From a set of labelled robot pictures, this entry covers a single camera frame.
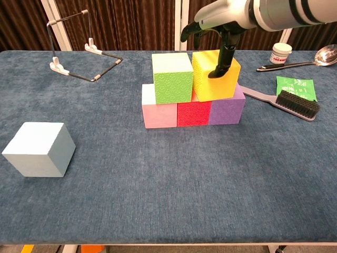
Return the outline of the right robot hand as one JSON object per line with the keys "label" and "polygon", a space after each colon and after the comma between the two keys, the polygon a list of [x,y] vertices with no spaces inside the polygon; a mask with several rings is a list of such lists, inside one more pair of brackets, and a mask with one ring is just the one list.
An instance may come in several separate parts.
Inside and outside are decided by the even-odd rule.
{"label": "right robot hand", "polygon": [[221,37],[217,66],[208,78],[220,78],[227,73],[241,34],[256,27],[249,8],[250,1],[214,1],[202,7],[195,14],[194,21],[183,28],[180,41],[185,42],[193,35],[195,49],[200,47],[201,37],[209,31],[217,32]]}

